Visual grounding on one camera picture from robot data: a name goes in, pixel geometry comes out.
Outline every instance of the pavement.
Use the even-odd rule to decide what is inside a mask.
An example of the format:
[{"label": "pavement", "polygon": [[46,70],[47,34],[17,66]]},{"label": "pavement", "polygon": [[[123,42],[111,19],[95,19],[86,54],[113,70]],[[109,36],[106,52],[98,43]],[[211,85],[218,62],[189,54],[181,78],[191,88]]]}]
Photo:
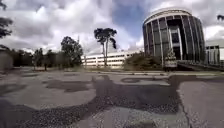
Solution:
[{"label": "pavement", "polygon": [[24,70],[0,80],[0,128],[223,128],[223,82]]},{"label": "pavement", "polygon": [[197,76],[220,76],[224,75],[224,72],[214,71],[175,71],[175,72],[164,72],[164,71],[125,71],[125,72],[102,72],[102,71],[89,71],[87,73],[98,73],[98,74],[113,74],[113,75],[150,75],[150,76],[172,76],[172,75],[197,75]]}]

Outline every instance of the glass building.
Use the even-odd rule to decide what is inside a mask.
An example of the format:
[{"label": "glass building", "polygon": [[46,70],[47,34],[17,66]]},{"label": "glass building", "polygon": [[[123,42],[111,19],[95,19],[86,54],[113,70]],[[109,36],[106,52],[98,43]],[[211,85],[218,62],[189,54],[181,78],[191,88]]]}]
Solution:
[{"label": "glass building", "polygon": [[205,41],[201,21],[184,8],[165,8],[144,21],[144,50],[146,55],[164,62],[169,49],[178,60],[204,61]]}]

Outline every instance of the patched asphalt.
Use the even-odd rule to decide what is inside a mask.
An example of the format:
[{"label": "patched asphalt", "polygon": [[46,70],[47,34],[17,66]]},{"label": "patched asphalt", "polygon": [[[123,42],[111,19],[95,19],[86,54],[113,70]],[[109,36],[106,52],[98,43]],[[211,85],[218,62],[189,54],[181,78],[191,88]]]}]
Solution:
[{"label": "patched asphalt", "polygon": [[222,77],[17,73],[0,81],[0,128],[224,127]]}]

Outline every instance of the white building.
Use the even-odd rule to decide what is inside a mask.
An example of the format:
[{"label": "white building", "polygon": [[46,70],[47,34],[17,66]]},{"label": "white building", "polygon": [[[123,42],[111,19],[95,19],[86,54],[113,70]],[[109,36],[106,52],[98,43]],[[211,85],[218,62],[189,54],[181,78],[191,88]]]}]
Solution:
[{"label": "white building", "polygon": [[[112,69],[122,68],[123,62],[126,58],[139,52],[140,50],[108,53],[107,65]],[[82,56],[81,59],[83,66],[86,66],[87,68],[104,67],[103,54]]]},{"label": "white building", "polygon": [[223,40],[214,40],[206,42],[206,61],[211,64],[224,63]]}]

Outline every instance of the building facade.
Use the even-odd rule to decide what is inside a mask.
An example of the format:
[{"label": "building facade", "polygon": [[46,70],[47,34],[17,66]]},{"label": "building facade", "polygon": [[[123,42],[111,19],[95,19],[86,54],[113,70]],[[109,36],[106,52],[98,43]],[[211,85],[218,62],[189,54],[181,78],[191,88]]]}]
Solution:
[{"label": "building facade", "polygon": [[224,65],[223,40],[206,42],[206,62],[212,65]]},{"label": "building facade", "polygon": [[[140,50],[108,53],[107,65],[112,69],[120,69],[122,68],[123,62],[126,58],[139,52]],[[83,66],[86,68],[104,67],[103,54],[82,56],[81,59]]]},{"label": "building facade", "polygon": [[6,52],[4,48],[0,46],[0,73],[5,72],[13,68],[13,59],[12,57]]},{"label": "building facade", "polygon": [[143,23],[146,55],[161,58],[169,49],[178,60],[203,61],[205,41],[201,21],[184,8],[164,8],[155,12]]}]

